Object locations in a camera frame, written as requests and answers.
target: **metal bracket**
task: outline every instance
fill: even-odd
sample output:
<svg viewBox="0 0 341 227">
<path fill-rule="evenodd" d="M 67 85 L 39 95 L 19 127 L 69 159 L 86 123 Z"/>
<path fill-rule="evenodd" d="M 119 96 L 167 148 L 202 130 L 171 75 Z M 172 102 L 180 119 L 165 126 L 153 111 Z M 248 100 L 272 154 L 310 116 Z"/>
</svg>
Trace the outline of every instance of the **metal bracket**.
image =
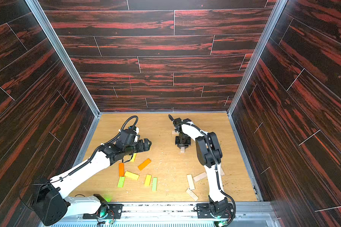
<svg viewBox="0 0 341 227">
<path fill-rule="evenodd" d="M 209 203 L 197 203 L 196 206 L 197 206 L 197 215 L 199 219 L 214 218 L 211 215 Z M 230 211 L 231 215 L 233 215 L 233 211 L 231 212 L 230 203 L 228 203 L 228 207 L 226 209 Z M 229 214 L 225 213 L 220 218 L 229 218 Z"/>
<path fill-rule="evenodd" d="M 114 212 L 114 215 L 110 212 L 109 215 L 105 218 L 99 219 L 99 220 L 108 220 L 108 219 L 120 219 L 121 214 L 123 212 L 123 205 L 122 204 L 115 204 L 115 203 L 109 203 L 108 209 Z M 96 214 L 83 214 L 83 219 L 96 219 Z"/>
<path fill-rule="evenodd" d="M 189 136 L 176 136 L 175 144 L 180 148 L 182 146 L 188 148 L 191 145 L 191 137 Z"/>
</svg>

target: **white arm segment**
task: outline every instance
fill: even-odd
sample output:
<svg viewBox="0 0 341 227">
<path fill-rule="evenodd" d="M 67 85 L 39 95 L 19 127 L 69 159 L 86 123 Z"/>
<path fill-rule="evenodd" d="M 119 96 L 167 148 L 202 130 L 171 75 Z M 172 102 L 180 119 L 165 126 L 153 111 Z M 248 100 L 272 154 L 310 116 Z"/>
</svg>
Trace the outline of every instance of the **white arm segment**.
<svg viewBox="0 0 341 227">
<path fill-rule="evenodd" d="M 71 205 L 67 208 L 64 217 L 76 214 L 94 214 L 101 206 L 101 202 L 95 196 L 90 197 L 65 197 L 64 200 Z"/>
<path fill-rule="evenodd" d="M 82 169 L 75 172 L 73 175 L 67 176 L 69 172 L 77 168 L 78 166 L 82 165 L 84 162 L 78 164 L 77 166 L 73 167 L 72 169 L 54 176 L 50 179 L 51 182 L 59 180 L 59 177 L 63 177 L 62 181 L 57 181 L 52 183 L 52 185 L 57 188 L 60 187 L 59 194 L 62 198 L 65 198 L 71 193 L 78 185 L 82 184 L 91 176 L 95 175 L 97 172 L 107 168 L 110 166 L 110 160 L 106 158 L 106 154 L 103 152 L 96 152 L 95 157 L 92 159 L 91 163 L 84 166 Z"/>
<path fill-rule="evenodd" d="M 216 172 L 215 172 L 215 165 L 211 166 L 211 168 L 208 168 L 207 166 L 204 166 L 207 174 L 208 179 L 208 186 L 210 188 L 209 195 L 211 199 L 214 202 L 219 202 L 225 198 L 225 196 L 220 192 L 217 186 L 217 179 L 216 179 Z M 224 190 L 222 186 L 222 180 L 221 180 L 221 164 L 217 165 L 218 170 L 218 181 L 220 182 L 221 190 Z"/>
<path fill-rule="evenodd" d="M 189 137 L 191 137 L 194 141 L 196 140 L 197 137 L 203 136 L 203 134 L 200 133 L 199 130 L 197 130 L 195 127 L 192 127 L 191 125 L 182 125 L 182 132 L 184 134 L 187 134 Z M 208 168 L 207 166 L 204 166 L 207 174 L 207 179 L 208 179 L 208 185 L 210 188 L 209 195 L 211 199 L 214 202 L 221 201 L 225 198 L 225 196 L 220 192 L 217 186 L 217 179 L 216 179 L 216 172 L 215 172 L 215 165 L 211 166 L 211 168 Z M 218 181 L 220 182 L 220 187 L 222 190 L 222 180 L 221 180 L 221 164 L 217 165 L 218 169 Z"/>
<path fill-rule="evenodd" d="M 199 130 L 197 130 L 195 127 L 191 126 L 191 125 L 182 125 L 182 132 L 184 134 L 187 134 L 189 137 L 191 137 L 194 141 L 196 140 L 197 137 L 199 136 L 203 136 L 203 134 L 200 133 Z"/>
</svg>

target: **white robotic arm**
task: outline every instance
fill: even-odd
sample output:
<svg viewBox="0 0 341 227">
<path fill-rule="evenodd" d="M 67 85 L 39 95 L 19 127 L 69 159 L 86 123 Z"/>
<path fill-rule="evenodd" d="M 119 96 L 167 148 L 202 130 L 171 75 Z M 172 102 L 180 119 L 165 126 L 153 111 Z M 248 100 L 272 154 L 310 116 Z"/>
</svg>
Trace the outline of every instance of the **white robotic arm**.
<svg viewBox="0 0 341 227">
<path fill-rule="evenodd" d="M 193 127 L 192 125 L 193 122 L 189 121 L 187 122 L 191 125 L 186 125 L 186 124 L 182 124 L 182 132 L 183 134 L 188 135 L 189 137 L 191 137 L 191 139 L 193 139 L 194 141 L 196 141 L 197 137 L 203 137 L 204 135 L 195 127 Z M 206 165 L 204 165 L 205 170 L 206 170 L 206 174 L 207 174 L 207 179 L 208 179 L 208 186 L 209 186 L 209 196 L 213 201 L 221 201 L 225 198 L 225 196 L 220 192 L 220 190 L 218 189 L 217 186 L 217 178 L 216 178 L 216 174 L 215 174 L 215 165 L 212 165 L 211 168 L 207 167 Z M 221 169 L 221 163 L 218 164 L 217 169 L 220 170 Z M 221 180 L 221 171 L 218 171 L 218 179 L 219 179 L 219 183 L 220 183 L 220 187 L 221 190 L 223 189 L 222 186 L 222 180 Z"/>
<path fill-rule="evenodd" d="M 173 123 L 174 130 L 179 133 L 179 136 L 176 137 L 176 145 L 180 149 L 185 149 L 191 145 L 191 139 L 196 143 L 197 157 L 201 165 L 205 167 L 208 179 L 210 214 L 215 218 L 220 218 L 230 209 L 232 221 L 236 212 L 235 202 L 223 189 L 221 171 L 219 171 L 222 152 L 216 134 L 201 130 L 190 119 L 173 119 L 171 115 L 168 117 Z M 230 208 L 227 198 L 231 199 L 232 208 Z"/>
<path fill-rule="evenodd" d="M 133 118 L 136 118 L 135 123 L 124 129 Z M 108 215 L 107 201 L 100 195 L 94 194 L 90 197 L 68 195 L 97 172 L 119 160 L 124 162 L 124 156 L 133 157 L 134 153 L 150 149 L 152 143 L 148 139 L 145 138 L 144 141 L 139 139 L 139 129 L 135 126 L 137 121 L 137 116 L 128 118 L 120 132 L 107 143 L 98 146 L 86 161 L 50 180 L 40 179 L 39 183 L 34 184 L 36 188 L 32 208 L 44 225 L 52 225 L 63 217 L 76 214 L 95 214 L 96 218 Z"/>
</svg>

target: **ventilation grille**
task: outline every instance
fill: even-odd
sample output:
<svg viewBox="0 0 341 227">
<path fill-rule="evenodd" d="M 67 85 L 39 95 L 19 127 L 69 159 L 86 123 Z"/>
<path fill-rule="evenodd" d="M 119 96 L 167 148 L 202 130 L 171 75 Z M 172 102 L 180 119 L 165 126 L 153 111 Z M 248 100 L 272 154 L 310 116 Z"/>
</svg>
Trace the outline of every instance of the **ventilation grille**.
<svg viewBox="0 0 341 227">
<path fill-rule="evenodd" d="M 52 227 L 96 227 L 97 224 L 86 224 L 86 223 L 76 223 L 76 224 L 54 224 Z M 189 224 L 113 224 L 104 225 L 101 224 L 100 227 L 214 227 L 211 223 L 189 223 Z"/>
</svg>

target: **dark wood panel wall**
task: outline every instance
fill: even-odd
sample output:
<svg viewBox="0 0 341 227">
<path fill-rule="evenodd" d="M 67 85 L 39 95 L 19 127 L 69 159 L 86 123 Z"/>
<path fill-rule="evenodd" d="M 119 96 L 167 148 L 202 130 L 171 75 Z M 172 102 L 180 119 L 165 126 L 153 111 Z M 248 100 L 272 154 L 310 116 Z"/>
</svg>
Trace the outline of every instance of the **dark wood panel wall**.
<svg viewBox="0 0 341 227">
<path fill-rule="evenodd" d="M 38 178 L 72 167 L 93 114 L 24 0 L 0 0 L 0 226 L 36 226 Z"/>
<path fill-rule="evenodd" d="M 273 0 L 40 0 L 100 111 L 227 110 Z"/>
<path fill-rule="evenodd" d="M 289 226 L 341 226 L 341 1 L 289 0 L 232 114 Z"/>
</svg>

